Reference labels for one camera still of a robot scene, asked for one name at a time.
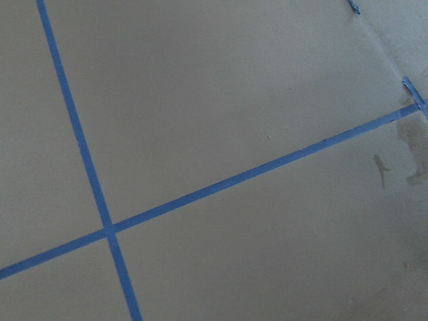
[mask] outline torn blue tape end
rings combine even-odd
[[[130,316],[134,321],[142,321],[140,308],[138,307],[138,302],[136,300],[134,289],[132,288],[132,284],[128,275],[128,270],[126,269],[125,260],[120,250],[117,236],[114,232],[114,226],[113,226],[110,214],[108,212],[107,204],[105,202],[101,185],[98,180],[98,175],[96,174],[95,165],[94,165],[94,162],[92,161],[92,157],[88,148],[88,144],[86,142],[84,131],[82,129],[78,112],[74,104],[72,92],[68,85],[66,72],[64,70],[64,67],[61,61],[60,52],[58,51],[58,47],[54,37],[54,32],[52,30],[52,26],[49,21],[49,16],[47,14],[44,0],[37,0],[37,7],[39,9],[41,24],[43,25],[43,29],[45,31],[47,44],[49,46],[49,50],[52,56],[53,65],[55,67],[56,74],[58,77],[58,82],[60,83],[60,88],[64,97],[64,102],[66,103],[67,111],[70,117],[70,122],[72,123],[74,135],[76,137],[76,140],[78,141],[80,155],[82,156],[86,174],[88,176],[92,193],[94,195],[98,212],[100,214],[101,222],[104,228],[104,232],[106,234],[106,238],[108,240],[108,245],[110,247],[110,252],[114,260],[114,265],[116,266],[116,271],[120,280],[120,284],[122,286],[122,290],[126,298],[126,303],[128,305]]]
[[[178,209],[179,207],[193,203],[199,199],[203,199],[204,197],[215,194],[219,191],[222,191],[223,189],[227,189],[227,188],[232,187],[236,184],[239,184],[239,183],[242,183],[246,180],[252,179],[258,175],[272,171],[278,167],[281,167],[281,166],[284,166],[288,163],[294,162],[294,161],[301,159],[305,156],[314,154],[315,152],[318,152],[320,150],[323,150],[325,148],[328,148],[328,147],[333,146],[335,144],[338,144],[340,142],[344,142],[345,140],[348,140],[348,139],[353,138],[355,136],[364,134],[365,132],[376,129],[382,125],[388,124],[389,122],[400,119],[402,117],[406,117],[407,115],[410,115],[410,114],[417,112],[417,111],[418,111],[418,107],[416,104],[404,107],[400,110],[397,110],[396,112],[391,112],[390,114],[387,114],[383,117],[372,120],[371,122],[367,122],[366,124],[357,126],[351,130],[347,130],[346,132],[343,132],[342,134],[338,134],[336,136],[321,140],[320,142],[317,142],[317,143],[310,145],[306,148],[303,148],[301,150],[297,150],[296,152],[292,152],[291,154],[277,158],[277,159],[272,160],[266,164],[260,165],[258,167],[255,167],[253,169],[250,169],[250,170],[245,171],[243,173],[240,173],[238,175],[232,176],[228,179],[225,179],[224,181],[215,183],[215,184],[210,185],[208,187],[205,187],[203,189],[199,189],[198,191],[195,191],[193,193],[190,193],[188,195],[185,195],[183,197],[175,199],[174,201],[165,203],[165,204],[160,205],[158,207],[155,207],[153,209],[149,209],[148,211],[145,211],[141,214],[137,214],[133,217],[130,217],[128,219],[125,219],[121,222],[114,224],[114,226],[116,228],[116,232],[123,231],[125,229],[130,228],[130,227],[133,227],[135,225],[138,225],[140,223],[148,221],[149,219],[153,219],[155,217],[158,217],[159,215],[168,213],[170,211]]]
[[[350,4],[350,6],[351,6],[351,8],[352,8],[352,10],[355,12],[355,13],[357,13],[357,14],[361,14],[361,10],[360,10],[360,6],[359,5],[357,5],[355,2],[354,2],[354,0],[348,0],[348,2],[349,2],[349,4]]]
[[[404,77],[402,81],[403,85],[407,88],[407,90],[410,92],[410,94],[413,97],[413,100],[415,101],[416,105],[419,107],[420,110],[422,110],[425,117],[428,118],[428,106],[427,103],[422,99],[421,95],[417,91],[416,87],[413,85],[413,83],[410,81],[408,77]]]
[[[63,254],[67,254],[80,247],[87,246],[91,243],[94,243],[95,241],[99,241],[100,239],[104,239],[105,236],[106,234],[104,230],[100,229],[91,234],[79,237],[78,239],[70,241],[66,244],[57,246],[43,253],[37,254],[23,261],[7,266],[0,270],[0,280],[12,276],[13,274],[25,271],[36,265],[42,264]]]

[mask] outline concrete floor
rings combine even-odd
[[[428,4],[358,4],[45,1],[144,320],[428,320],[422,112],[122,228],[428,97]],[[140,320],[36,2],[0,27],[0,320]]]

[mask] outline scuff mark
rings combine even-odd
[[[379,173],[381,174],[381,179],[382,179],[382,188],[385,189],[385,172],[389,172],[391,171],[389,168],[387,168],[384,164],[383,161],[381,160],[380,156],[378,154],[375,154],[373,156],[374,162],[377,165],[377,168],[379,170]]]
[[[409,146],[416,163],[415,174],[406,178],[414,186],[428,179],[428,123],[421,114],[402,118],[397,122],[399,137]]]

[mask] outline blue tape strip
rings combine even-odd
[[[422,110],[422,112],[425,115],[425,117],[428,118],[428,107],[427,107],[427,104],[422,99],[421,95],[418,93],[417,89],[414,87],[414,85],[412,84],[412,82],[410,81],[410,79],[408,79],[408,77],[404,77],[403,84],[404,84],[404,86],[406,86],[406,88],[408,89],[408,91],[410,91],[410,93],[413,96],[413,99],[414,99],[416,105],[418,105],[419,109]]]
[[[76,140],[78,141],[80,154],[82,156],[82,160],[86,169],[86,174],[88,176],[88,179],[92,188],[92,192],[94,194],[98,212],[100,213],[102,225],[105,230],[108,244],[110,246],[110,251],[112,253],[112,257],[114,260],[114,264],[118,272],[118,277],[126,298],[126,303],[128,304],[128,309],[132,319],[135,321],[140,321],[142,320],[140,309],[136,301],[134,290],[132,289],[132,284],[128,275],[128,271],[126,269],[125,261],[124,261],[122,252],[120,250],[120,246],[119,246],[116,234],[114,232],[114,226],[110,218],[110,214],[108,212],[107,204],[104,200],[104,195],[101,190],[101,185],[95,171],[94,163],[92,162],[90,151],[86,143],[86,139],[84,136],[84,132],[82,130],[82,125],[80,124],[76,107],[74,105],[72,93],[70,91],[70,87],[68,86],[66,73],[62,65],[60,53],[56,45],[54,33],[52,31],[51,24],[49,22],[49,17],[47,15],[44,1],[37,0],[37,6],[39,8],[41,22],[45,30],[47,43],[49,45],[49,50],[51,52],[52,60],[54,62],[53,64],[55,66],[55,70],[58,76],[58,81],[60,82],[61,91],[64,96],[64,101],[66,103],[67,111],[70,116],[70,121],[73,126],[73,131],[76,136]]]
[[[288,163],[294,162],[298,159],[314,154],[315,152],[319,152],[320,150],[331,147],[340,142],[344,142],[345,140],[348,140],[355,136],[364,134],[365,132],[376,129],[382,125],[388,124],[389,122],[392,122],[394,120],[410,115],[416,111],[418,111],[418,107],[416,104],[404,107],[400,110],[397,110],[396,112],[391,112],[386,116],[377,118],[376,120],[372,120],[371,122],[367,122],[366,124],[357,126],[351,130],[343,132],[342,134],[338,134],[328,139],[324,139],[306,148],[297,150],[296,152],[292,152],[291,154],[277,158],[275,160],[272,160],[266,164],[260,165],[253,169],[249,169],[248,171],[245,171],[238,175],[232,176],[228,179],[225,179],[224,181],[215,183],[203,189],[199,189],[198,191],[195,191],[193,193],[190,193],[188,195],[185,195],[183,197],[180,197],[178,199],[175,199],[171,202],[165,203],[153,209],[149,209],[148,211],[145,211],[141,214],[137,214],[135,216],[132,216],[128,219],[125,219],[123,221],[120,221],[114,224],[116,228],[116,232],[123,231],[132,226],[148,221],[149,219],[158,217],[159,215],[171,212],[175,209],[178,209],[179,207],[188,205],[190,203],[193,203],[199,199],[203,199],[204,197],[207,197],[214,193],[218,193],[223,189],[227,189],[236,184],[242,183],[248,179],[252,179],[258,175],[277,169],[278,167],[284,166]]]
[[[36,266],[36,265],[42,264],[46,261],[54,259],[58,256],[63,255],[63,254],[74,251],[75,249],[78,249],[80,247],[94,243],[95,241],[98,241],[100,239],[104,239],[105,236],[106,236],[106,234],[105,234],[104,230],[100,229],[100,230],[95,231],[91,234],[79,237],[78,239],[70,241],[66,244],[57,246],[53,249],[50,249],[48,251],[45,251],[43,253],[40,253],[40,254],[37,254],[33,257],[25,259],[21,262],[7,266],[7,267],[0,270],[0,280],[7,278],[9,276],[12,276],[13,274],[17,274],[19,272],[25,271],[29,268]]]
[[[355,13],[357,13],[357,14],[361,14],[361,10],[360,10],[360,6],[359,5],[357,5],[355,2],[354,2],[354,0],[348,0],[348,2],[349,2],[349,4],[350,4],[350,6],[351,6],[351,8],[352,8],[352,10],[355,12]]]

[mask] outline blue tape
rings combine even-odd
[[[248,179],[252,179],[258,175],[277,169],[278,167],[284,166],[288,163],[294,162],[298,159],[314,154],[315,152],[319,152],[320,150],[331,147],[340,142],[344,142],[345,140],[348,140],[355,136],[364,134],[365,132],[376,129],[382,125],[388,124],[389,122],[392,122],[394,120],[410,115],[416,111],[418,111],[418,107],[416,104],[404,107],[400,110],[397,110],[396,112],[391,112],[386,116],[377,118],[376,120],[372,120],[371,122],[367,122],[366,124],[357,126],[351,130],[343,132],[342,134],[338,134],[336,136],[324,139],[306,148],[297,150],[296,152],[292,152],[291,154],[277,158],[266,164],[260,165],[258,167],[254,167],[253,169],[249,169],[248,171],[229,177],[224,181],[215,183],[203,189],[199,189],[198,191],[195,191],[193,193],[190,193],[188,195],[185,195],[183,197],[180,197],[178,199],[175,199],[171,202],[165,203],[153,209],[149,209],[148,211],[137,214],[135,216],[132,216],[128,219],[125,219],[123,221],[120,221],[114,224],[116,228],[116,232],[123,231],[130,227],[133,227],[135,225],[148,221],[149,219],[158,217],[159,215],[171,212],[175,209],[178,209],[179,207],[188,205],[199,199],[203,199],[204,197],[218,193],[223,189],[227,189],[236,184],[242,183]]]
[[[49,45],[49,50],[54,62],[53,64],[58,76],[58,81],[60,82],[61,91],[64,96],[64,101],[66,103],[70,121],[73,126],[73,131],[76,136],[76,140],[78,141],[78,146],[86,169],[86,174],[92,188],[92,193],[94,194],[98,212],[100,213],[102,225],[108,240],[108,245],[110,246],[110,252],[112,254],[116,271],[118,272],[120,284],[122,285],[122,289],[126,298],[126,303],[128,304],[128,309],[132,319],[134,321],[142,321],[142,316],[128,275],[128,270],[126,269],[125,261],[120,250],[116,234],[114,232],[114,226],[108,212],[107,204],[104,200],[101,185],[95,171],[95,166],[90,155],[88,144],[86,143],[82,125],[80,124],[78,112],[76,110],[76,106],[74,105],[72,93],[70,91],[70,87],[68,86],[66,73],[62,65],[60,53],[56,45],[54,32],[52,31],[44,1],[37,0],[37,6],[39,8],[41,22],[45,30],[47,44]]]
[[[422,99],[421,95],[418,93],[417,89],[414,87],[410,79],[408,77],[404,77],[403,84],[406,86],[408,91],[410,91],[416,105],[418,105],[419,109],[422,110],[425,117],[428,118],[428,107],[426,102]]]
[[[355,12],[355,13],[357,13],[357,14],[361,14],[361,10],[360,10],[360,6],[359,5],[357,5],[355,2],[354,2],[354,0],[348,0],[348,2],[349,2],[349,4],[350,4],[350,6],[351,6],[351,8],[352,8],[352,10]]]
[[[100,229],[91,234],[87,234],[85,236],[79,237],[78,239],[70,241],[66,244],[57,246],[43,253],[37,254],[33,257],[30,257],[18,263],[7,266],[0,270],[0,280],[7,278],[9,276],[12,276],[13,274],[17,274],[19,272],[25,271],[36,265],[42,264],[46,261],[54,259],[63,254],[74,251],[75,249],[78,249],[80,247],[94,243],[95,241],[99,241],[100,239],[104,239],[105,236],[106,235],[104,233],[104,230]]]

